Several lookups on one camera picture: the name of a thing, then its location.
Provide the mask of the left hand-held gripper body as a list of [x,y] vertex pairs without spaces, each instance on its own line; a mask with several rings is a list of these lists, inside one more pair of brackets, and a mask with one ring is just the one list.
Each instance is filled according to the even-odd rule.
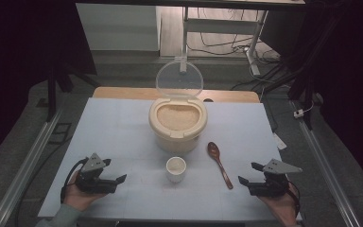
[[100,178],[104,168],[103,160],[96,153],[93,153],[78,172],[76,186],[82,192],[90,194],[114,193],[117,187],[116,181]]

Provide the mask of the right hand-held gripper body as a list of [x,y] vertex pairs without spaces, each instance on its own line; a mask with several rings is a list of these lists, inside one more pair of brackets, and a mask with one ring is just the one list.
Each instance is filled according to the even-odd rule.
[[282,161],[271,159],[264,167],[265,181],[263,183],[250,183],[248,189],[252,196],[282,197],[289,189],[287,173],[300,173],[300,167]]

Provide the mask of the brown wooden spoon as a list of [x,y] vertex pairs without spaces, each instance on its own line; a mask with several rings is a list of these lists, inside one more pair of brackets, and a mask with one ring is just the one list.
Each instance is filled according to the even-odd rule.
[[209,142],[208,143],[207,152],[208,152],[209,156],[211,158],[213,158],[217,162],[217,164],[219,166],[219,169],[220,169],[220,172],[222,174],[222,177],[223,177],[227,187],[229,189],[233,189],[233,184],[232,184],[229,176],[227,175],[227,173],[226,173],[226,171],[225,171],[225,169],[223,167],[223,164],[220,161],[220,150],[219,150],[219,148],[217,147],[217,145],[214,142]]

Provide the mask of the white cup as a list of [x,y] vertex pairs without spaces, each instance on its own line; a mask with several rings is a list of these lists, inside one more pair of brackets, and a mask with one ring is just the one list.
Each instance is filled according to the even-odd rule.
[[166,177],[172,183],[179,183],[183,180],[187,164],[182,157],[171,157],[167,160]]

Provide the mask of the cream rice container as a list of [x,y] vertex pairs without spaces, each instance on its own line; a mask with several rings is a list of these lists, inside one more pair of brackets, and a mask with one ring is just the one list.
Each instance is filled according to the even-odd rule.
[[[172,131],[165,128],[158,120],[157,112],[164,105],[192,106],[199,111],[199,121],[195,126],[184,131]],[[156,135],[157,145],[174,155],[182,156],[193,150],[199,142],[199,136],[208,121],[207,109],[203,102],[196,98],[158,98],[155,100],[148,115],[148,122]]]

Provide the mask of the heap of rice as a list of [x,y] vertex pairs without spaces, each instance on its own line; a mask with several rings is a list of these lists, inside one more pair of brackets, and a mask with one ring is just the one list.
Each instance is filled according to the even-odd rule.
[[199,121],[199,111],[192,106],[164,105],[157,112],[159,122],[172,131],[184,131]]

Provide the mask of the person's left hand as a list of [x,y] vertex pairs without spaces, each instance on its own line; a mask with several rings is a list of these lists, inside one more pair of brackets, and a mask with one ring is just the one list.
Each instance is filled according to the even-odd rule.
[[70,181],[69,184],[66,185],[65,196],[63,203],[73,208],[79,210],[80,212],[85,211],[94,201],[105,197],[105,194],[90,194],[86,192],[82,192],[76,185],[76,177],[78,172],[76,171]]

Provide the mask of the person's right hand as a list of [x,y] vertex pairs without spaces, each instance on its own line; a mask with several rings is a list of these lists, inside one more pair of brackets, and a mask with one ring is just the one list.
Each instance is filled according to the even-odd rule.
[[291,183],[289,192],[282,197],[270,198],[259,197],[269,209],[271,214],[281,223],[283,227],[299,227],[296,215],[296,201],[293,196],[297,195],[297,190]]

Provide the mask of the pale blue table mat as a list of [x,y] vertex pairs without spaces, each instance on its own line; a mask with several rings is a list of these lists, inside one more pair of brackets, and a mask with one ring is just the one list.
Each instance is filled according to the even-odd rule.
[[[150,106],[148,100],[88,100],[40,217],[52,217],[58,211],[61,188],[71,167],[97,153],[112,160],[102,178],[125,174],[127,178],[114,194],[93,203],[84,214],[87,218],[230,222],[272,218],[267,207],[238,181],[239,176],[263,181],[263,173],[252,169],[251,163],[265,165],[280,156],[262,104],[208,103],[207,126],[198,146],[184,157],[187,169],[180,183],[165,176],[170,155],[155,142],[148,124]],[[209,156],[209,142],[219,148],[233,189],[227,187],[217,162]]]

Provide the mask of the black tripod stand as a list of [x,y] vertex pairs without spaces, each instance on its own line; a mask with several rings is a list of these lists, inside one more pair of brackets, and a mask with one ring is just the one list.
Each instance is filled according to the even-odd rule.
[[46,118],[47,122],[50,122],[57,112],[56,85],[59,85],[63,92],[70,93],[74,88],[70,76],[75,75],[77,78],[83,80],[87,84],[90,84],[94,88],[100,86],[97,81],[91,79],[86,74],[77,70],[75,67],[67,62],[56,64],[50,67],[46,74],[48,89],[48,115]]

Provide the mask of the black metal stand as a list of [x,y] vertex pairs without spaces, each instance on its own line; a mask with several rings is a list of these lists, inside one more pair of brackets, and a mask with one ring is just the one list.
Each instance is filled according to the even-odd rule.
[[304,95],[304,108],[306,112],[303,114],[303,122],[309,130],[312,130],[311,110],[313,105],[316,60],[319,58],[320,52],[325,47],[339,20],[340,16],[328,14],[326,22],[315,32],[315,36],[308,41],[306,48],[296,54],[296,57],[302,57],[303,53],[306,53],[301,67],[292,71],[290,75],[278,79],[264,90],[265,93],[268,93],[293,81],[292,87],[287,92],[287,96],[291,100],[297,100],[301,95]]

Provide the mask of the transparent container lid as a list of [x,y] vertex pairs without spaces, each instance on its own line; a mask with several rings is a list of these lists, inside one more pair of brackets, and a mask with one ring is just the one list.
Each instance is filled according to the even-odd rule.
[[196,97],[203,90],[203,76],[188,61],[172,61],[156,76],[156,89],[164,96]]

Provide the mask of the black curtain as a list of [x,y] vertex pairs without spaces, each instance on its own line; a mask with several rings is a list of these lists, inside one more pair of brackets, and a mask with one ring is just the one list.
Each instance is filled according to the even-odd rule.
[[96,73],[77,0],[0,0],[0,145],[32,86],[54,73]]
[[272,10],[261,40],[276,50],[292,71],[296,54],[326,22],[340,20],[316,60],[314,93],[323,98],[320,112],[363,169],[363,0],[305,0],[312,10]]

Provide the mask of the aluminium rail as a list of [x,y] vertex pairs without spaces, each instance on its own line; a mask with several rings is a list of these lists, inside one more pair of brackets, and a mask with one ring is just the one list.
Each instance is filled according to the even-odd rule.
[[52,134],[54,128],[56,127],[63,109],[58,108],[57,112],[51,117],[48,122],[44,122],[43,126],[34,140],[27,156],[25,157],[20,169],[17,171],[16,175],[11,182],[9,189],[7,190],[5,196],[0,202],[0,227],[5,227],[11,213],[13,212],[17,201],[20,199],[21,194],[26,188],[26,183],[29,180],[33,169],[38,163],[43,149],[45,148],[47,141]]
[[351,154],[326,126],[308,128],[302,119],[292,124],[288,158],[303,169],[294,181],[306,227],[363,227],[347,195],[349,174],[356,172]]

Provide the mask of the white desk frame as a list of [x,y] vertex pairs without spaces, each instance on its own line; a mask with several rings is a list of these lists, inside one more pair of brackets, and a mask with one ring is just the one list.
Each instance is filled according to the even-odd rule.
[[214,34],[234,34],[234,35],[249,35],[251,43],[249,47],[245,47],[243,52],[250,64],[251,73],[256,77],[260,75],[260,71],[254,58],[254,51],[258,43],[263,25],[266,21],[268,12],[266,10],[258,11],[258,18],[254,21],[225,20],[225,19],[203,19],[190,18],[189,8],[183,8],[182,16],[182,45],[181,45],[181,60],[187,61],[187,38],[189,32],[198,33],[214,33]]

